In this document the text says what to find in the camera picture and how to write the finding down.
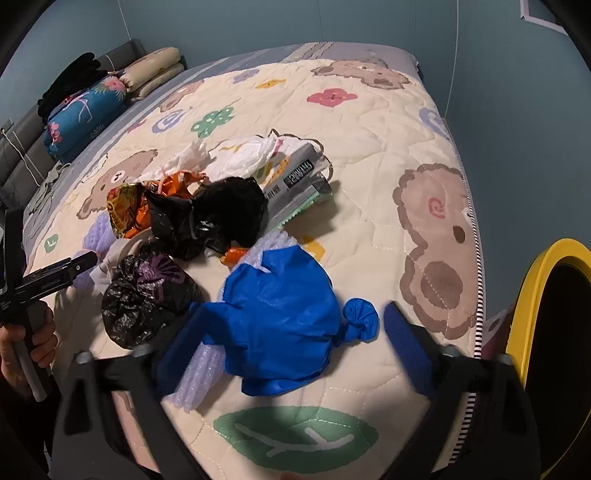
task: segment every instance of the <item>quilted bedspread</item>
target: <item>quilted bedspread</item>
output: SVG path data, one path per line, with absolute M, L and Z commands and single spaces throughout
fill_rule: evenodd
M 380 314 L 390 300 L 440 342 L 475 354 L 478 250 L 467 184 L 450 134 L 422 84 L 367 61 L 274 63 L 208 79 L 189 76 L 118 141 L 96 155 L 62 201 L 34 249 L 33 270 L 80 249 L 110 188 L 153 170 L 199 136 L 208 149 L 234 138 L 310 139 L 332 162 L 332 199 L 286 225 L 330 276 L 341 300 L 362 297 Z M 228 275 L 217 258 L 183 264 L 206 297 Z M 128 353 L 107 337 L 97 291 L 69 288 L 50 299 L 62 380 L 72 355 Z M 156 468 L 116 394 L 137 458 Z M 213 479 L 377 479 L 394 460 L 428 400 L 404 374 L 383 326 L 371 343 L 336 349 L 327 371 L 278 397 L 247 397 L 225 376 L 196 411 L 164 402 L 191 451 Z M 452 457 L 463 421 L 438 466 Z

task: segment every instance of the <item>pink flower pattern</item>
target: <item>pink flower pattern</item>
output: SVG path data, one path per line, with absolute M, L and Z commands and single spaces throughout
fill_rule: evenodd
M 107 77 L 103 80 L 103 85 L 114 92 L 125 92 L 125 85 L 116 77 Z
M 319 103 L 323 106 L 334 108 L 347 100 L 355 100 L 356 98 L 357 95 L 354 93 L 347 93 L 342 88 L 327 88 L 324 92 L 310 95 L 308 101 L 310 103 Z
M 49 134 L 51 135 L 51 139 L 54 143 L 59 143 L 62 141 L 58 128 L 60 128 L 60 125 L 55 122 L 49 124 Z

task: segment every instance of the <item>orange plastic bag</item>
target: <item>orange plastic bag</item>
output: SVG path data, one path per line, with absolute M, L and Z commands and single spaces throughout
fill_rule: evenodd
M 146 189 L 165 196 L 191 198 L 188 186 L 207 179 L 204 173 L 178 171 L 164 179 L 143 183 L 124 183 L 107 194 L 107 210 L 111 226 L 118 238 L 132 238 L 151 226 Z
M 230 247 L 228 248 L 228 250 L 226 250 L 226 253 L 224 253 L 224 255 L 220 258 L 220 262 L 222 263 L 222 265 L 225 265 L 226 267 L 233 268 L 234 265 L 238 263 L 238 260 L 244 257 L 244 255 L 246 255 L 246 252 L 248 252 L 249 250 L 249 248 Z

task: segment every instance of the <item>striped bed trim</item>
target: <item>striped bed trim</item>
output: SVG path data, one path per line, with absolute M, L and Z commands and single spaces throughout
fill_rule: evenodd
M 464 177 L 464 183 L 466 184 L 466 191 L 468 192 L 468 208 L 470 210 L 470 220 L 472 221 L 472 232 L 474 234 L 474 242 L 476 244 L 476 268 L 478 269 L 478 302 L 476 304 L 476 330 L 475 330 L 475 340 L 474 340 L 474 358 L 481 358 L 482 357 L 482 330 L 484 326 L 484 311 L 485 311 L 485 283 L 484 283 L 484 267 L 482 262 L 482 249 L 480 245 L 480 234 L 478 231 L 478 224 L 476 223 L 476 213 L 474 211 L 474 204 L 472 201 L 472 192 L 470 191 L 470 186 L 468 185 L 466 171 L 464 170 L 464 165 L 460 160 L 460 155 L 457 151 L 456 144 L 453 144 L 454 149 L 456 151 L 456 158 L 460 165 L 460 169 L 462 170 L 462 175 Z M 466 443 L 466 438 L 468 436 L 468 432 L 470 430 L 470 425 L 472 423 L 472 416 L 474 415 L 474 406 L 476 404 L 476 394 L 469 393 L 466 403 L 466 411 L 464 413 L 464 418 L 462 420 L 462 426 L 460 428 L 460 434 L 458 435 L 456 446 L 452 451 L 452 456 L 449 460 L 449 464 L 455 463 L 457 458 L 459 457 L 464 444 Z

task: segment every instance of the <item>wall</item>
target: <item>wall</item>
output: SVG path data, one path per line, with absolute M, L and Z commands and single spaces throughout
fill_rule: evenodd
M 0 125 L 18 121 L 80 54 L 100 56 L 128 40 L 117 0 L 56 0 L 0 76 Z
M 590 111 L 591 72 L 568 37 L 520 20 L 518 0 L 460 0 L 447 121 L 474 196 L 489 315 L 556 239 L 591 247 Z
M 147 50 L 176 46 L 187 64 L 309 41 L 357 41 L 414 53 L 439 108 L 447 102 L 455 0 L 121 0 Z
M 556 23 L 556 18 L 552 12 L 548 10 L 548 7 L 542 3 L 542 0 L 528 0 L 528 4 L 530 6 L 530 15 L 532 17 Z

